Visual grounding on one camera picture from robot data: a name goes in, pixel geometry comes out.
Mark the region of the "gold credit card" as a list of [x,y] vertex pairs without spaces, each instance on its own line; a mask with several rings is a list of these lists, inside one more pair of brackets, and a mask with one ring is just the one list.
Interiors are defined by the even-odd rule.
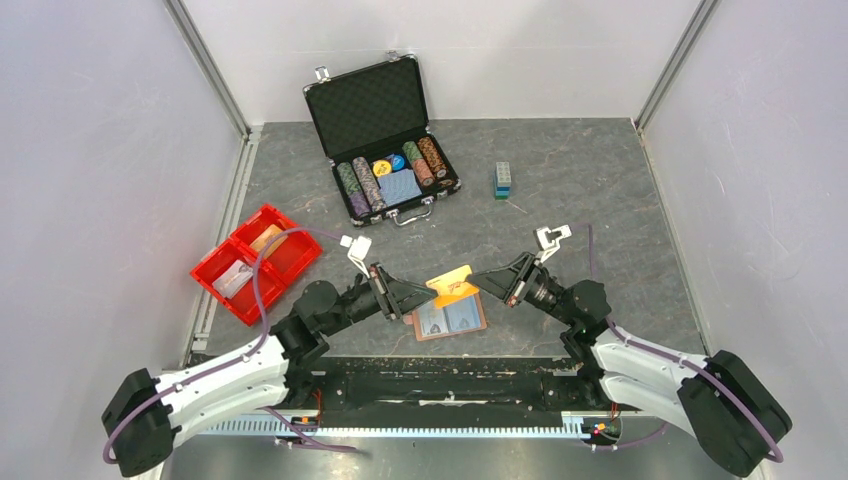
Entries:
[[471,274],[472,268],[466,264],[427,280],[425,286],[437,292],[434,306],[441,309],[476,295],[479,288],[467,281]]

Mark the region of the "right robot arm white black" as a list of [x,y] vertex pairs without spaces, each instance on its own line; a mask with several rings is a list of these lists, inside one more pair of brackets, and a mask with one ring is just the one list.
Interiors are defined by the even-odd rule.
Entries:
[[565,287],[528,252],[466,280],[510,307],[527,303],[566,325],[560,339],[583,366],[577,392],[585,405],[611,401],[644,411],[691,435],[738,477],[764,460],[782,462],[778,443],[792,430],[791,417],[736,354],[691,354],[639,338],[611,320],[602,283]]

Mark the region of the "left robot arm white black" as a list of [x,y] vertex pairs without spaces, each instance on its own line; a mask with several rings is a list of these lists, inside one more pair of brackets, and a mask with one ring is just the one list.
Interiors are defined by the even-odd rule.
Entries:
[[246,345],[159,377],[146,368],[128,374],[101,416],[107,434],[103,460],[123,477],[134,477],[224,420],[284,402],[302,407],[314,394],[307,374],[328,352],[330,336],[377,313],[397,320],[437,295],[392,277],[378,263],[358,273],[344,292],[314,281],[286,316]]

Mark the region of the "orange leather card holder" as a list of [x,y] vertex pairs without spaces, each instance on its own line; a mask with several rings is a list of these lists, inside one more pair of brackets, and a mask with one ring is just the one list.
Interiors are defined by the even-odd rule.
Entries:
[[[445,314],[450,333],[435,339],[481,331],[487,328],[487,320],[485,318],[479,294],[468,297],[441,309]],[[414,312],[411,315],[404,316],[403,321],[406,325],[413,328],[416,339],[421,341],[416,335],[417,321],[414,319]]]

